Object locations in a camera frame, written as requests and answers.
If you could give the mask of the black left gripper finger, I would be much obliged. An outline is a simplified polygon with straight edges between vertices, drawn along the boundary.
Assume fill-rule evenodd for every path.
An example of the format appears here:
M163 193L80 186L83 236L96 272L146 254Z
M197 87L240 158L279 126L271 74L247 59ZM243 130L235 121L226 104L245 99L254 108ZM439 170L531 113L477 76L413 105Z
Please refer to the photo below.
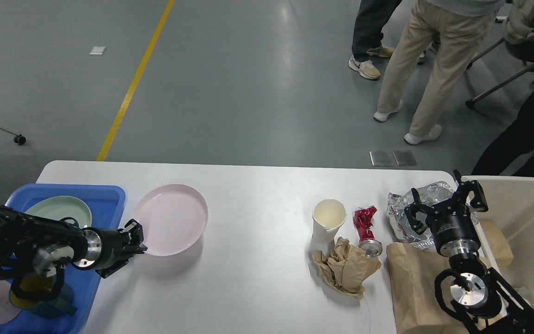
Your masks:
M148 247L144 245L143 226L134 218L117 232L121 242L121 255L138 255L147 251Z
M117 272L118 270L120 270L121 268L126 266L128 264L128 262L129 261L117 261L116 263L112 264L108 268L97 269L97 270L95 270L95 272L102 279L106 279L106 278L110 277L110 275L112 275L113 273Z

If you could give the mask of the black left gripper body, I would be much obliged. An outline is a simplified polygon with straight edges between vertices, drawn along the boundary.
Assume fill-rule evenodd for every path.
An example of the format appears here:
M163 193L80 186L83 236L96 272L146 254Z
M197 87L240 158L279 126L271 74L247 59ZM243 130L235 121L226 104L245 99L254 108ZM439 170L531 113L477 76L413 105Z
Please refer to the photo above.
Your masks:
M85 255L73 261L78 270L97 270L108 268L117 261L128 261L121 255L121 242L117 230L87 227L82 230L86 240Z

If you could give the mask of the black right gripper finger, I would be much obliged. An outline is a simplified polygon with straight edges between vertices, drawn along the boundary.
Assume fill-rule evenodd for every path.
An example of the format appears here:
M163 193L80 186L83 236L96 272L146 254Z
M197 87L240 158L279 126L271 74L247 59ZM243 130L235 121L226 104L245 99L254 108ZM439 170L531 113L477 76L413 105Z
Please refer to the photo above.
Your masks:
M413 202L407 207L405 207L405 217L407 218L407 222L411 227L411 230L413 230L418 235L422 235L428 229L429 226L428 224L424 224L426 219L424 219L424 222L417 219L417 213L421 212L426 214L427 217L434 217L434 212L432 211L431 207L426 206L424 205L424 203L422 203L420 194L416 188L411 189L411 194L413 195Z
M453 175L457 188L451 201L462 205L468 204L474 212L487 212L487 199L478 180L462 180L462 174L457 169L453 170Z

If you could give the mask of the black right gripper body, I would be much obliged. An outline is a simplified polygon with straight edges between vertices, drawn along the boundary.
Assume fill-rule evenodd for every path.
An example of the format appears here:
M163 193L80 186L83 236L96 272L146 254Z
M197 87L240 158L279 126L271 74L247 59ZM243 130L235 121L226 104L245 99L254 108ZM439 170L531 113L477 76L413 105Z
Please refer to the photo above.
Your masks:
M475 253L481 241L473 226L468 205L445 200L432 205L427 214L437 252L444 257Z

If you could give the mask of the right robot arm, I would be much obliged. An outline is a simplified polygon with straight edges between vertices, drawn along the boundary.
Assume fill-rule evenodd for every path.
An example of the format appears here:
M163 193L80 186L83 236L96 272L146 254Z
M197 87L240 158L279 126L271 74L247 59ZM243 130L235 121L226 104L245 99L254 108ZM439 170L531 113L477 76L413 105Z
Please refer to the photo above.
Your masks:
M449 260L434 280L436 302L470 334L534 334L532 306L479 257L472 213L488 211L483 187L453 173L458 186L448 199L428 206L412 188L413 202L404 209L411 229L419 235L429 230L436 252Z

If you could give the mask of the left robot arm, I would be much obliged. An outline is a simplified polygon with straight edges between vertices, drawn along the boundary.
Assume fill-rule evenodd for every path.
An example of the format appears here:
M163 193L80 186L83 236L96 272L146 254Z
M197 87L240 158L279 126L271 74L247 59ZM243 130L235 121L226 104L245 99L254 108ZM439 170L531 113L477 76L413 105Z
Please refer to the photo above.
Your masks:
M48 302L65 283L65 270L95 271L106 278L144 254L142 225L132 219L118 230L80 228L0 205L0 280L12 281L17 298Z

